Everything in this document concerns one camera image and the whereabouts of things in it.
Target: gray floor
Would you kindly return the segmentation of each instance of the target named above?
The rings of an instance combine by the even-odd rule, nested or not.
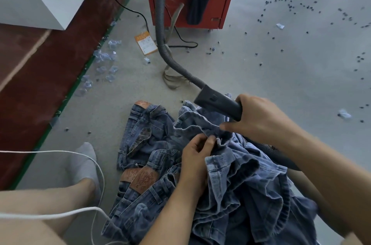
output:
[[[234,97],[248,92],[270,98],[304,129],[371,170],[371,107],[365,106],[371,104],[371,27],[361,28],[371,22],[371,0],[292,0],[295,8],[291,12],[289,2],[272,0],[272,4],[265,5],[265,1],[232,0],[223,30],[208,33],[181,29],[185,39],[200,45],[190,49],[189,54],[184,49],[174,49],[174,58],[220,92]],[[300,3],[312,6],[314,11]],[[128,7],[151,19],[148,0],[131,0]],[[285,28],[278,29],[276,23]],[[123,41],[116,61],[117,79],[108,83],[102,81],[104,76],[95,77],[93,65],[88,73],[100,81],[84,97],[72,97],[42,147],[73,151],[84,141],[93,144],[106,179],[102,202],[106,212],[114,201],[121,175],[115,162],[132,104],[138,99],[161,103],[176,116],[180,101],[193,100],[198,92],[188,84],[169,90],[161,78],[165,63],[158,52],[148,56],[151,64],[144,63],[134,40],[144,29],[142,18],[124,11],[110,36]],[[155,38],[153,27],[150,32]],[[178,42],[174,36],[171,43]],[[212,46],[216,47],[215,52],[206,55]],[[337,116],[341,108],[352,115],[350,121]],[[64,154],[37,155],[19,189],[68,185],[65,160]],[[91,220],[91,214],[81,215],[68,230],[67,243],[90,244]],[[105,241],[100,237],[102,223],[100,217],[95,224],[96,244]],[[339,244],[341,238],[336,233],[320,219],[316,223],[322,244]]]

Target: green line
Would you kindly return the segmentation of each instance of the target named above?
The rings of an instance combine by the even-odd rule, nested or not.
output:
[[[124,0],[123,2],[123,5],[126,6],[128,3],[129,3],[130,0]],[[123,10],[124,8],[123,7],[120,7],[120,9],[118,10],[117,14],[115,15],[114,17],[114,21],[117,21],[119,20],[121,14],[123,13]],[[114,28],[115,26],[110,26],[106,33],[104,34],[102,40],[98,43],[98,46],[97,46],[97,49],[100,49],[104,42],[107,40],[107,37],[109,36],[109,34],[111,33],[112,29]],[[77,89],[77,87],[79,86],[80,82],[81,82],[81,78],[82,76],[84,76],[86,74],[86,71],[89,69],[90,65],[93,63],[94,61],[94,55],[91,55],[90,59],[86,62],[85,66],[84,66],[84,69],[81,71],[80,75],[78,76],[76,82],[73,84],[72,88],[69,90],[69,92],[67,93],[67,96],[66,98],[63,100],[62,104],[58,107],[57,111],[55,112],[54,117],[59,117],[62,113],[62,111],[64,110],[64,108],[67,106],[67,103],[69,102],[69,100],[71,99],[71,97],[73,96],[75,90]],[[52,126],[49,125],[48,128],[46,129],[46,131],[44,132],[44,134],[41,136],[41,138],[39,139],[39,141],[36,143],[33,151],[38,151],[41,146],[44,144],[44,141],[46,140],[46,138],[48,137],[48,134],[49,132],[52,130]],[[8,188],[8,190],[15,190],[16,187],[18,186],[19,182],[21,181],[21,179],[23,178],[23,176],[25,175],[25,173],[27,172],[27,169],[28,167],[30,166],[30,164],[32,163],[32,161],[34,160],[36,156],[36,153],[31,153],[30,155],[28,155],[25,159],[25,162],[22,166],[22,169],[20,171],[20,173],[18,174],[18,176],[14,179],[14,182],[12,182],[11,186]]]

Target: black plastic handle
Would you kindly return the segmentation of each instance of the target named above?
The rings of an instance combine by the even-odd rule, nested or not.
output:
[[[242,105],[229,97],[211,89],[205,85],[200,93],[197,95],[194,103],[207,109],[208,111],[215,111],[240,121],[242,116]]]

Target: pile of denim clothing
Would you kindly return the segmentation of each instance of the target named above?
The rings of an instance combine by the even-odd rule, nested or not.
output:
[[[287,168],[241,135],[229,119],[185,101],[177,121],[161,105],[132,107],[117,159],[124,171],[102,235],[138,244],[174,191],[183,148],[197,134],[215,135],[205,159],[208,187],[194,214],[189,244],[315,245],[317,205],[290,189]]]

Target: hand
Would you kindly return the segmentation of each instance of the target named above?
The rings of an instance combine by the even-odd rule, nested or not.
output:
[[[198,134],[183,149],[179,185],[187,187],[187,190],[196,195],[197,199],[207,186],[205,158],[210,156],[215,141],[213,135],[207,138],[205,134]]]
[[[236,101],[242,104],[239,122],[224,122],[222,130],[239,133],[258,143],[279,147],[291,135],[302,131],[284,112],[266,98],[241,94]]]

